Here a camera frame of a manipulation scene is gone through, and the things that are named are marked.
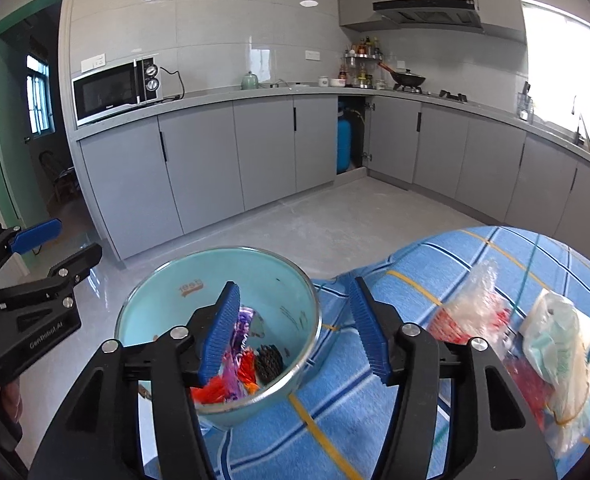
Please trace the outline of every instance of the wok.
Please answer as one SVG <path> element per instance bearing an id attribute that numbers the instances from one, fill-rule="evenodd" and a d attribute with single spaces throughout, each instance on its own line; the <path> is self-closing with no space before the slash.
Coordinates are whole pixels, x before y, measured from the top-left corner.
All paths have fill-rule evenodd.
<path id="1" fill-rule="evenodd" d="M 390 68 L 388 65 L 382 62 L 379 62 L 377 64 L 384 70 L 390 72 L 393 81 L 395 81 L 395 86 L 393 86 L 393 90 L 397 90 L 400 86 L 411 86 L 417 88 L 421 86 L 424 81 L 426 81 L 425 77 L 413 74 L 409 69 L 406 69 L 406 72 L 395 72 L 392 68 Z"/>

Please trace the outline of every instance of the white tile wall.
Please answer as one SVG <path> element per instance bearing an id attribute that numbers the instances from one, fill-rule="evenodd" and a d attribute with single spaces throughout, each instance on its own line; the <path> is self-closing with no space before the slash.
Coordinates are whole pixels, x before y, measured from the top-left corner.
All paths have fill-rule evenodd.
<path id="1" fill-rule="evenodd" d="M 513 111 L 516 88 L 528 75 L 526 46 L 457 30 L 406 28 L 373 32 L 395 68 L 396 60 L 422 75 L 422 88 L 466 94 L 470 101 Z"/>
<path id="2" fill-rule="evenodd" d="M 181 71 L 186 91 L 236 85 L 249 70 L 263 81 L 332 76 L 348 43 L 337 0 L 316 0 L 312 8 L 300 1 L 74 0 L 71 74 L 97 54 L 112 64 L 160 53 L 163 66 Z M 305 60 L 306 50 L 320 51 L 321 61 Z M 165 96 L 180 91 L 177 76 L 164 74 L 162 84 Z"/>

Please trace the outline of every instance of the light blue bowl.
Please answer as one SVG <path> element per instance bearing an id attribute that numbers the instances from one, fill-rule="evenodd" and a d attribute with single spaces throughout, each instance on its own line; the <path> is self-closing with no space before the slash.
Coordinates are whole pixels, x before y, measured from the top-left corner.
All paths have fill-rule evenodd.
<path id="1" fill-rule="evenodd" d="M 255 395 L 197 404 L 200 418 L 220 429 L 285 399 L 301 383 L 322 320 L 313 284 L 298 266 L 278 254 L 247 247 L 189 254 L 164 264 L 135 287 L 115 325 L 115 338 L 124 346 L 152 341 L 153 336 L 186 324 L 197 308 L 214 304 L 228 281 L 239 285 L 242 304 L 254 308 L 263 320 L 263 330 L 249 337 L 248 345 L 276 345 L 285 370 Z M 142 387 L 150 391 L 149 383 L 143 382 Z"/>

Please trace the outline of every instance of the blue tablecloth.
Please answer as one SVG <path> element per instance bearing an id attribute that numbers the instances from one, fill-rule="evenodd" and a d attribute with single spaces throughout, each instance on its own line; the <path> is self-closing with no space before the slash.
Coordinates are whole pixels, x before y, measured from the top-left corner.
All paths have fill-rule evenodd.
<path id="1" fill-rule="evenodd" d="M 513 228 L 444 233 L 334 280 L 316 280 L 323 329 L 307 363 L 308 382 L 288 401 L 242 425 L 204 436 L 217 477 L 370 478 L 397 389 L 371 374 L 347 307 L 349 283 L 363 276 L 376 300 L 394 304 L 405 321 L 426 326 L 470 268 L 488 258 L 498 263 L 496 291 L 510 304 L 513 332 L 543 287 L 570 298 L 590 316 L 590 261 L 556 240 Z M 429 478 L 443 468 L 449 413 L 448 400 L 441 399 Z M 590 431 L 586 437 L 556 461 L 559 478 L 584 453 Z M 147 466 L 149 474 L 156 468 L 155 461 Z"/>

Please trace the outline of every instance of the doorway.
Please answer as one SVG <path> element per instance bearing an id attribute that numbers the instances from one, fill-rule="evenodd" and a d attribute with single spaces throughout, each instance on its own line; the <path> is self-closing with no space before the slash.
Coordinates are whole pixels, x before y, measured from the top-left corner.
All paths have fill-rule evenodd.
<path id="1" fill-rule="evenodd" d="M 22 256 L 40 273 L 98 238 L 72 167 L 60 100 L 61 6 L 34 0 L 0 22 L 0 210 L 6 225 L 23 228 L 62 220 L 56 240 Z"/>

